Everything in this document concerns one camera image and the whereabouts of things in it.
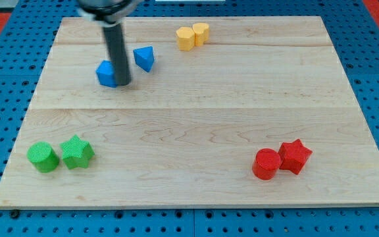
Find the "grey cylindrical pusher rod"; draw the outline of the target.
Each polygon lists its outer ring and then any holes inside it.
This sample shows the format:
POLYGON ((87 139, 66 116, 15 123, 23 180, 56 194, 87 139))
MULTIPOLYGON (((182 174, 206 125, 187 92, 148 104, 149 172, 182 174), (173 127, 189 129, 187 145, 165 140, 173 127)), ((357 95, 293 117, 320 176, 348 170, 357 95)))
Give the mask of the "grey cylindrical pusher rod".
POLYGON ((114 79, 118 86, 126 86, 132 81, 128 62, 127 48, 124 41, 122 24, 104 27, 103 35, 109 58, 113 66, 114 79))

